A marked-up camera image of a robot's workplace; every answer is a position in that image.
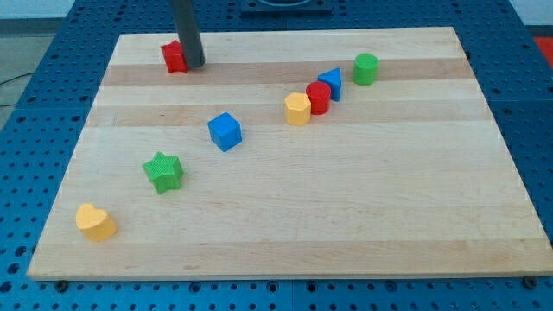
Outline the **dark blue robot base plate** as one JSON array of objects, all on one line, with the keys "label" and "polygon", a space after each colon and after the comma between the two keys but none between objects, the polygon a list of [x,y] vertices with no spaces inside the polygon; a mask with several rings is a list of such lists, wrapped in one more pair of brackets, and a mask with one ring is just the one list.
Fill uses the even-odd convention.
[{"label": "dark blue robot base plate", "polygon": [[242,0],[240,16],[330,14],[333,0]]}]

